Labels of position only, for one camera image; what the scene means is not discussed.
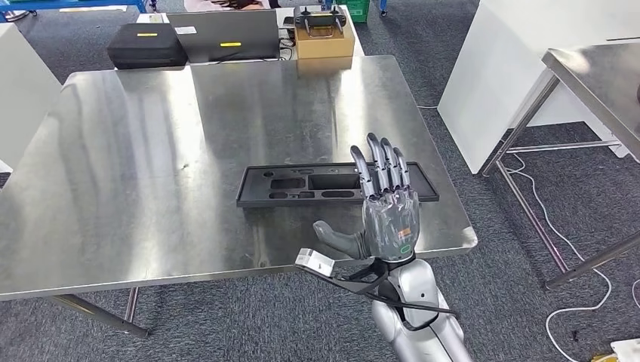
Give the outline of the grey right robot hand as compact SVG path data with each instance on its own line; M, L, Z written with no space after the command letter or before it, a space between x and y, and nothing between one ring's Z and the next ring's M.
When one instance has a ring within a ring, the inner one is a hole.
M420 236L420 201L411 186L411 175L402 151L374 133L366 136L375 173L368 168L361 149L350 153L364 195L363 229L351 235L334 231L326 222L313 223L318 239L353 259L371 257L403 262L414 255Z

